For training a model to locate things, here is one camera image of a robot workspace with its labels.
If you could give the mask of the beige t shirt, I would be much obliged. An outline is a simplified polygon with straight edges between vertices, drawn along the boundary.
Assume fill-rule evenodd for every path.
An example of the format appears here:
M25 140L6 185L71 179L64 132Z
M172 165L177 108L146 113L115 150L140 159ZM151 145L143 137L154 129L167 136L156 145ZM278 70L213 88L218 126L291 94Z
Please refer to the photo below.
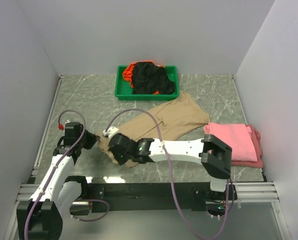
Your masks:
M180 91L176 99L162 103L147 112L156 119L162 139L166 141L175 141L210 121L210 115L184 91ZM145 113L118 126L118 130L134 141L159 137L154 121Z

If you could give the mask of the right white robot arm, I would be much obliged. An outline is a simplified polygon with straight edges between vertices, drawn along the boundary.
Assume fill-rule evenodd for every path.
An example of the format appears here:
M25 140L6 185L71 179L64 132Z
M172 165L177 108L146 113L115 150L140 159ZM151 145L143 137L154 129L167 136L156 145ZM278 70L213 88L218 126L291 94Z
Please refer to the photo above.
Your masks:
M189 141L158 138L135 141L120 132L109 131L104 136L109 140L108 150L119 165L129 160L138 164L168 160L200 164L209 175L210 197L219 200L226 194L227 180L231 177L232 148L212 134Z

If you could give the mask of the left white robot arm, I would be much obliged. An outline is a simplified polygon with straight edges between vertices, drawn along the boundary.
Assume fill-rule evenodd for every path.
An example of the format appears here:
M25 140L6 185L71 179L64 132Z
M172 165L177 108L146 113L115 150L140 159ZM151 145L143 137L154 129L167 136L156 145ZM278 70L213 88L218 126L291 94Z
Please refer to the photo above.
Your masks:
M89 195L84 176L70 176L83 149L91 149L100 139L79 122L59 125L64 135L52 153L50 166L37 190L16 209L18 235L21 240L58 240L63 219L72 203Z

